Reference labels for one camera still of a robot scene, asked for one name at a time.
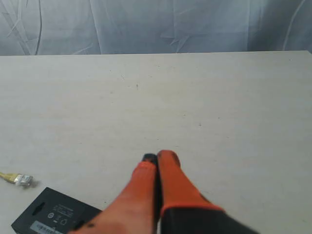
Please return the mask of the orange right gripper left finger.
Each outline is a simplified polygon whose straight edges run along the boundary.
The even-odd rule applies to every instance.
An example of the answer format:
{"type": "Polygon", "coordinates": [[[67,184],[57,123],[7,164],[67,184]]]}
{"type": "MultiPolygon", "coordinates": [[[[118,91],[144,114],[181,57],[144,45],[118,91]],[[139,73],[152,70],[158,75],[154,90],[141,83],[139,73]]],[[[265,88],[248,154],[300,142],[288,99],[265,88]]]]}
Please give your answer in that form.
{"type": "Polygon", "coordinates": [[[71,234],[155,234],[157,232],[157,157],[145,154],[115,200],[71,234]]]}

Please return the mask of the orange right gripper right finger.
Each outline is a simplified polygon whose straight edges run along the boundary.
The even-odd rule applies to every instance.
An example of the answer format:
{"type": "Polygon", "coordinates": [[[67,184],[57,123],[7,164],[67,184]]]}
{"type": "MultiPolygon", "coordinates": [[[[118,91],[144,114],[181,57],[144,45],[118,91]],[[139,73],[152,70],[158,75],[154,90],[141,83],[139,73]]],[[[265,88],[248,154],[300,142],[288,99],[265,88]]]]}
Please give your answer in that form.
{"type": "Polygon", "coordinates": [[[207,200],[184,174],[175,152],[162,150],[157,154],[157,160],[163,198],[161,233],[256,233],[207,200]]]}

